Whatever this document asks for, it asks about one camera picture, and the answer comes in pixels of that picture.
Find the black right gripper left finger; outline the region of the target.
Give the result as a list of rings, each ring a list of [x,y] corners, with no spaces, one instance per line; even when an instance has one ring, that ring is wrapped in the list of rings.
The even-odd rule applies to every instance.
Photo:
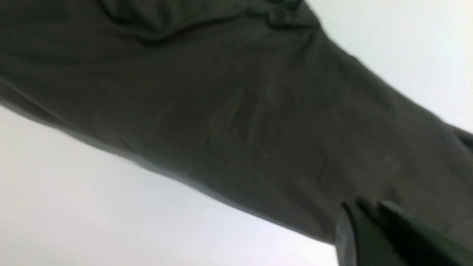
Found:
[[[336,225],[340,266],[405,266],[385,235],[380,215],[367,201],[344,202]]]

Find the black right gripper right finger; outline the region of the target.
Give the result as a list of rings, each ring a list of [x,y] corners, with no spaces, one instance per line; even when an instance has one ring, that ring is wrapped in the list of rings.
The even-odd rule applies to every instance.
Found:
[[[434,230],[401,207],[377,206],[383,231],[408,266],[471,266],[472,251]]]

